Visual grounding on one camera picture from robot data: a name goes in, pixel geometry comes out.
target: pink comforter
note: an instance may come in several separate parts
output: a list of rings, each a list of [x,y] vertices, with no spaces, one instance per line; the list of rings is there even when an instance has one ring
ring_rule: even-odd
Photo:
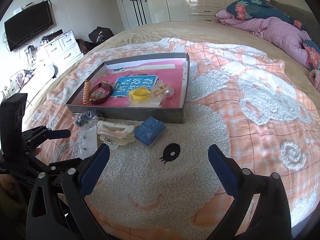
[[[277,17],[238,20],[226,10],[218,11],[215,19],[222,24],[253,33],[259,38],[273,43],[301,65],[307,67],[308,54],[302,43],[304,40],[311,39],[306,31],[300,31]]]

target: television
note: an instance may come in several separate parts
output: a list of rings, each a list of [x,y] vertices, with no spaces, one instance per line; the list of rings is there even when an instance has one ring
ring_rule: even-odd
[[[49,2],[43,1],[24,9],[4,23],[10,51],[53,25]]]

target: metal screw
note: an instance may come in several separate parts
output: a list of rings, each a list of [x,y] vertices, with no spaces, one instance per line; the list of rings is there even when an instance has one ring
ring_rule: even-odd
[[[276,172],[272,173],[272,177],[274,177],[275,179],[279,179],[280,175]]]
[[[39,179],[44,178],[44,176],[45,176],[45,173],[44,173],[44,172],[41,172],[41,173],[39,173],[39,175],[38,175]]]
[[[76,169],[75,168],[71,168],[68,170],[68,174],[69,175],[72,175],[72,174],[75,174],[76,173]]]
[[[251,171],[250,171],[249,169],[247,169],[247,168],[244,168],[244,169],[242,170],[242,173],[243,173],[244,175],[250,175],[250,174],[251,174]]]

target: cabinet handle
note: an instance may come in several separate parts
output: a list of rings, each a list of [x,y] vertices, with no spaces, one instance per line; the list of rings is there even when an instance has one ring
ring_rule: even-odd
[[[66,58],[68,58],[68,57],[70,57],[71,56],[71,53],[69,53],[69,55],[68,56],[66,56],[64,59],[66,59]]]

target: orange plaid blanket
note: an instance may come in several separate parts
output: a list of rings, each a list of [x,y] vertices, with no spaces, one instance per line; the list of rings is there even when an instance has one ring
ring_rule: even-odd
[[[242,168],[280,174],[292,226],[308,216],[320,192],[318,112],[284,73],[282,60],[247,46],[165,38],[94,53],[29,120],[28,128],[46,125],[72,134],[46,141],[40,159],[50,163],[77,157],[81,130],[65,103],[103,61],[163,52],[190,56],[186,123],[167,124],[151,149],[135,142],[111,152],[94,192],[86,197],[103,228],[126,240],[206,239],[233,200],[207,160],[214,143]],[[180,155],[163,164],[159,158],[171,144],[179,145]],[[246,230],[257,201],[255,196],[239,233]]]

